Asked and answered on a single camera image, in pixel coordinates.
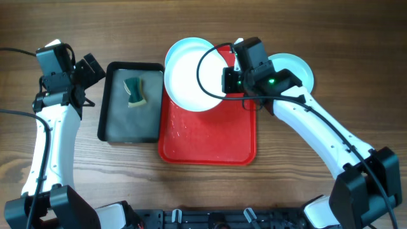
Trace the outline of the light blue plate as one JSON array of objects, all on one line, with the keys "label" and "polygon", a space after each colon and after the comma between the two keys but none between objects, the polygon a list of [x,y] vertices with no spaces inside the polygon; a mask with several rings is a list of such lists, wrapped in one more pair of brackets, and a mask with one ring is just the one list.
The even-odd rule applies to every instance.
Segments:
[{"label": "light blue plate", "polygon": [[290,53],[276,53],[268,57],[272,61],[274,69],[281,71],[290,70],[297,78],[302,81],[303,86],[312,92],[314,89],[314,74],[310,66],[300,57]]},{"label": "light blue plate", "polygon": [[171,60],[178,60],[181,57],[192,56],[200,58],[207,50],[213,48],[214,45],[209,41],[198,38],[184,38],[174,43],[168,50],[165,57],[165,68],[169,67]]}]

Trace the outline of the green yellow sponge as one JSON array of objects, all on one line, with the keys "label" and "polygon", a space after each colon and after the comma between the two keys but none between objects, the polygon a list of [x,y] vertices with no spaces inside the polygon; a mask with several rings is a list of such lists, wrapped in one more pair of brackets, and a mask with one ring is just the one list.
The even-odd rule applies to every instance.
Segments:
[{"label": "green yellow sponge", "polygon": [[147,103],[142,92],[142,80],[138,77],[127,78],[123,81],[125,91],[129,94],[128,106],[134,108]]}]

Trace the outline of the white round plate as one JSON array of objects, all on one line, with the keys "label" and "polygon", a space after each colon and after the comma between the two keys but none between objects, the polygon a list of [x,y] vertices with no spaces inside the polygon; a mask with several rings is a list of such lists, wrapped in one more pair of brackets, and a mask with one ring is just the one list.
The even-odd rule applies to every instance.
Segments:
[{"label": "white round plate", "polygon": [[205,54],[207,48],[193,47],[171,55],[165,67],[164,83],[169,97],[179,107],[192,112],[208,111],[224,97],[223,69],[227,63],[218,52]]}]

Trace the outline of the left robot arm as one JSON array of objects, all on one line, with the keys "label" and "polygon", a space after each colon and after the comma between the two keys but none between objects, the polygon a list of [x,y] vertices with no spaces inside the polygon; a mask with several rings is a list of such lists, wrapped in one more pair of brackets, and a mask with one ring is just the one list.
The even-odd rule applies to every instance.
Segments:
[{"label": "left robot arm", "polygon": [[4,217],[11,228],[129,228],[137,216],[126,202],[94,209],[73,188],[74,143],[85,89],[106,74],[92,54],[77,62],[66,49],[37,52],[43,72],[31,117],[37,135],[31,172]]}]

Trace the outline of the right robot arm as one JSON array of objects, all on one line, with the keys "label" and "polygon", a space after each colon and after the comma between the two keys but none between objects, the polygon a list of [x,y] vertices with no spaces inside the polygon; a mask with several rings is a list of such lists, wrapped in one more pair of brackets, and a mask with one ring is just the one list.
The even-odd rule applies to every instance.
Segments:
[{"label": "right robot arm", "polygon": [[295,130],[319,155],[335,180],[328,197],[308,203],[314,228],[364,228],[384,214],[397,227],[394,208],[402,202],[399,159],[388,147],[376,150],[336,121],[312,97],[305,79],[277,69],[257,37],[231,45],[235,68],[223,73],[222,91],[242,93]]}]

